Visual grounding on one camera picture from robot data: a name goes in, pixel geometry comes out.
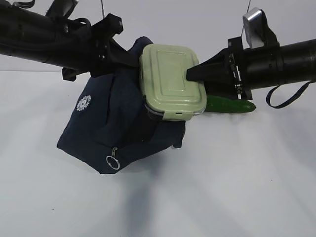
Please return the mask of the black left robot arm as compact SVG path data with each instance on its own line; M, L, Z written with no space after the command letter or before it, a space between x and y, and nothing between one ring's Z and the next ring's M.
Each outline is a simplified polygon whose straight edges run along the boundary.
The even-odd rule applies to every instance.
M87 18L69 17L78 1L55 0L45 15L30 11L35 1L0 2L0 53L61 67L62 78L75 81L137 68L138 58L121 47L114 36L123 31L122 19L107 14L92 25Z

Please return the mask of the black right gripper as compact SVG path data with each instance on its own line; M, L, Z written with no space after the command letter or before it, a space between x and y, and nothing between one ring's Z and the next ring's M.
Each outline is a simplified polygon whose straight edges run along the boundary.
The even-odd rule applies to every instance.
M237 98L252 100L252 92L246 83L246 59L242 38L228 39L228 48L224 48L210 59L187 69L188 81L208 81L232 83Z

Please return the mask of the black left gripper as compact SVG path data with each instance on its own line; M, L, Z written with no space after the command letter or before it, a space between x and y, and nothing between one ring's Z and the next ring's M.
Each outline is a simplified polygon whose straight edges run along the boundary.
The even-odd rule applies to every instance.
M62 79L75 81L78 75L90 73L99 77L111 73L119 66L137 68L138 57L122 48L114 39L123 31L122 19L108 14L91 27L92 36L88 41L87 62L80 69L62 69Z

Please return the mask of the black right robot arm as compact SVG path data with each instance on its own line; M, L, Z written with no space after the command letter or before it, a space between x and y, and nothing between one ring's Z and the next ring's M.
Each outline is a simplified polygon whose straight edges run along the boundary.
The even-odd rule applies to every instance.
M244 48L240 37L215 56L187 69L188 81L202 82L207 95L252 100L255 89L316 79L316 41Z

